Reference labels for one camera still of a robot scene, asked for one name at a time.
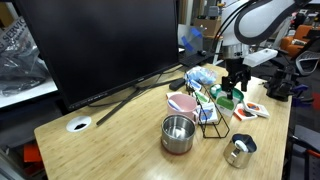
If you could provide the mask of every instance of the metal cup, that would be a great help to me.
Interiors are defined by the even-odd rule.
[[[229,164],[236,168],[247,167],[257,146],[252,137],[247,134],[234,134],[223,152]]]

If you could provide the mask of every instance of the wire rack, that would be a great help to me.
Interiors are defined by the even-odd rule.
[[[194,96],[197,100],[198,106],[199,106],[199,112],[198,112],[198,125],[201,127],[203,138],[225,138],[227,137],[230,128],[228,126],[228,123],[226,122],[223,114],[219,111],[214,98],[211,96],[210,92],[208,91],[207,87],[203,84],[201,84],[202,88],[200,92],[204,94],[205,96],[209,97],[209,102],[212,102],[214,104],[216,113],[217,113],[217,119],[213,122],[208,122],[208,116],[206,113],[206,109],[203,108],[203,104],[201,104],[201,101],[198,96]],[[186,84],[186,90],[189,95],[192,95],[195,90],[193,88],[190,88],[188,83]]]

